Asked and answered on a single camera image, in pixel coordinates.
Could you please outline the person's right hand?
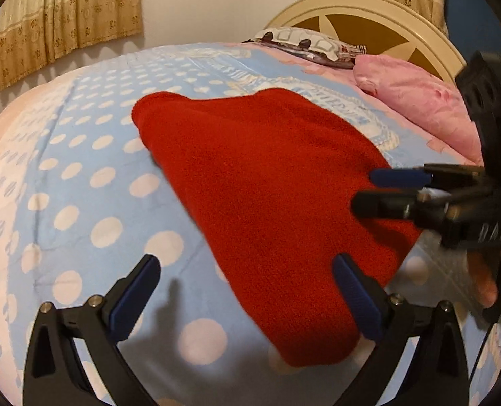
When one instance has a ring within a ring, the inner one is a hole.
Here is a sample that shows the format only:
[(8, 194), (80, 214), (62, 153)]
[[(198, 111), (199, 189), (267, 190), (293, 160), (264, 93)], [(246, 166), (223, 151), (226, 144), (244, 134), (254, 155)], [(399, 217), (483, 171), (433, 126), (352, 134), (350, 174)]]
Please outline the person's right hand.
[(482, 253), (469, 250), (467, 266), (477, 301), (483, 308), (491, 307), (497, 300), (498, 290), (491, 269), (485, 263)]

